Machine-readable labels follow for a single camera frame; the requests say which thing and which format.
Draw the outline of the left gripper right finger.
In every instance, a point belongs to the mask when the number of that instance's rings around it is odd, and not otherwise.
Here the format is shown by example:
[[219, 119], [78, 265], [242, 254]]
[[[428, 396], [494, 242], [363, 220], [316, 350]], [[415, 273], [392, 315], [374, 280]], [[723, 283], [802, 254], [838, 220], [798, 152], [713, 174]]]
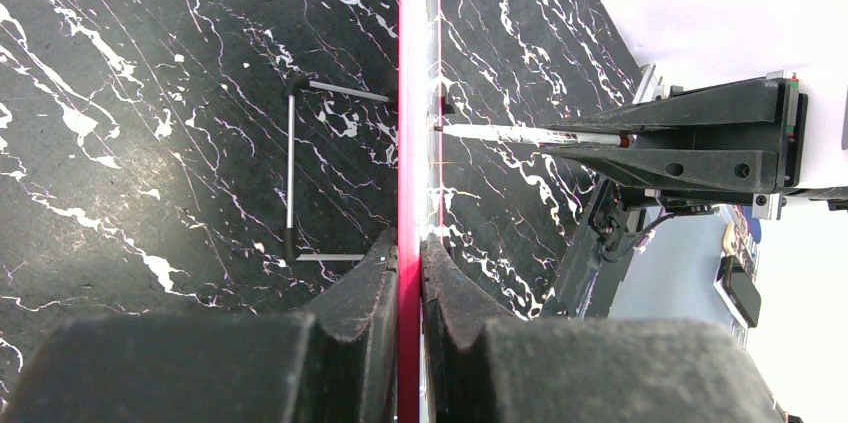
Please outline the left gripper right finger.
[[677, 320], [525, 321], [442, 242], [421, 245], [434, 422], [778, 422], [750, 356], [726, 332]]

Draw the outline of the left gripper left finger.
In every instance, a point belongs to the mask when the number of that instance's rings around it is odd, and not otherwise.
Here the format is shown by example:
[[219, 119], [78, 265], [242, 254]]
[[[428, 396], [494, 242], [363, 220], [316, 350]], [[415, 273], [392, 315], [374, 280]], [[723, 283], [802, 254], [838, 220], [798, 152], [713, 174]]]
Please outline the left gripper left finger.
[[275, 314], [97, 317], [53, 330], [5, 422], [387, 422], [394, 410], [397, 233]]

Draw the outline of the white whiteboard marker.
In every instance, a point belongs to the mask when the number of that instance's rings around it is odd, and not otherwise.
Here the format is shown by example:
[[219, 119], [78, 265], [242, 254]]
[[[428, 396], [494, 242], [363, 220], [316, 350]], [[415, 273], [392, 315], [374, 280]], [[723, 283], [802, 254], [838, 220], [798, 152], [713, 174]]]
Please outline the white whiteboard marker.
[[628, 148], [626, 135], [573, 132], [543, 128], [503, 125], [451, 124], [435, 125], [434, 130], [457, 138], [529, 145], [602, 145]]

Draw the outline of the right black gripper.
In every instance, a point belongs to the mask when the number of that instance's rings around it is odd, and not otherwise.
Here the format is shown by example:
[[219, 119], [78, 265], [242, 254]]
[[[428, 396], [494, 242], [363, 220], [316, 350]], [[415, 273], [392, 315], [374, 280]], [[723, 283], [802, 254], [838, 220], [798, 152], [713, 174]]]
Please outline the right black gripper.
[[809, 96], [796, 74], [699, 88], [549, 124], [551, 130], [642, 135], [696, 131], [760, 137], [779, 131], [783, 115], [782, 178], [778, 154], [760, 149], [665, 149], [546, 146], [626, 187], [640, 189], [791, 194], [801, 173]]

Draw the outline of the pink framed whiteboard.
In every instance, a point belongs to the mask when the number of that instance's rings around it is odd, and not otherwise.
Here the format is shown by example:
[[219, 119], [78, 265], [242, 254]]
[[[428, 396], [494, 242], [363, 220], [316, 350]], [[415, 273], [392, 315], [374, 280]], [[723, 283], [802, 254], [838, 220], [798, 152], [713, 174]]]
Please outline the pink framed whiteboard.
[[422, 349], [421, 241], [428, 233], [430, 137], [441, 62], [439, 0], [399, 0], [397, 417], [429, 418]]

